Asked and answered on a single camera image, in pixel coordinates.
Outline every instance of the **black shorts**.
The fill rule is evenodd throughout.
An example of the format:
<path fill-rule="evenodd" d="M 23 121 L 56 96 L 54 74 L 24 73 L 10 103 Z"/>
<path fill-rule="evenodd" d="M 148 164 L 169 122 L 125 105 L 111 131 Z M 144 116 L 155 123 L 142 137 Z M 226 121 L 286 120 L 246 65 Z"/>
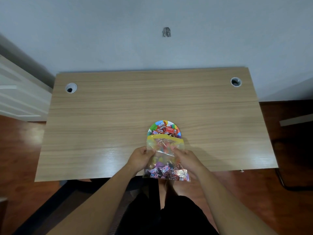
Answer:
<path fill-rule="evenodd" d="M 203 211 L 186 196 L 166 200 L 164 209 L 149 209 L 143 193 L 128 206 L 115 234 L 213 234 L 218 232 Z"/>

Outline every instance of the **ziplock bag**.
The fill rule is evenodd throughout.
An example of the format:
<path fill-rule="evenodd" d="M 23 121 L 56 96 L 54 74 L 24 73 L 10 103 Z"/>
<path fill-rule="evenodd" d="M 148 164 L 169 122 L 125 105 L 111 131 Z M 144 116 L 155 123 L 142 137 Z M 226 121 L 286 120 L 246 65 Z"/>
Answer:
<path fill-rule="evenodd" d="M 143 177 L 185 180 L 190 181 L 186 169 L 182 168 L 180 161 L 174 156 L 171 146 L 180 150 L 185 149 L 184 140 L 166 134 L 155 134 L 147 137 L 147 150 L 156 150 L 155 155 L 149 160 Z"/>

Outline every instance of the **person's left hand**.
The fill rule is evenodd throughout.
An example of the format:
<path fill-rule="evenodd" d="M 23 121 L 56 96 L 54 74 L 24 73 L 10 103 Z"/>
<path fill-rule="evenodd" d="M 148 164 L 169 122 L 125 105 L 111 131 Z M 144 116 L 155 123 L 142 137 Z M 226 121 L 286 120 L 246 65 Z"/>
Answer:
<path fill-rule="evenodd" d="M 155 154 L 155 151 L 147 151 L 147 147 L 143 146 L 133 151 L 126 165 L 130 166 L 136 174 L 145 168 L 149 159 Z"/>

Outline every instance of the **person's right hand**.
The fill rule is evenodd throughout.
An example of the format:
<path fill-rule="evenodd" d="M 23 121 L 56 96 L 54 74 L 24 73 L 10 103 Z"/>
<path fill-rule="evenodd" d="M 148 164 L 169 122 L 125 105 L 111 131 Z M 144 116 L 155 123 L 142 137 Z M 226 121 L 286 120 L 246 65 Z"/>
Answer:
<path fill-rule="evenodd" d="M 203 168 L 206 168 L 197 158 L 193 151 L 179 150 L 176 147 L 171 147 L 174 156 L 178 157 L 182 166 L 193 174 L 197 174 Z"/>

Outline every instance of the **paper plate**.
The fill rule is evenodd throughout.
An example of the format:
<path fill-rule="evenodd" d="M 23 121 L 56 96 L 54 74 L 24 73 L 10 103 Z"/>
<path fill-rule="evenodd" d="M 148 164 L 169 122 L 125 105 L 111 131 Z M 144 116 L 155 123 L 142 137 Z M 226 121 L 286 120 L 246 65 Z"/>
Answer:
<path fill-rule="evenodd" d="M 177 125 L 168 120 L 160 120 L 151 125 L 147 136 L 151 134 L 168 134 L 172 137 L 182 138 L 182 134 Z"/>

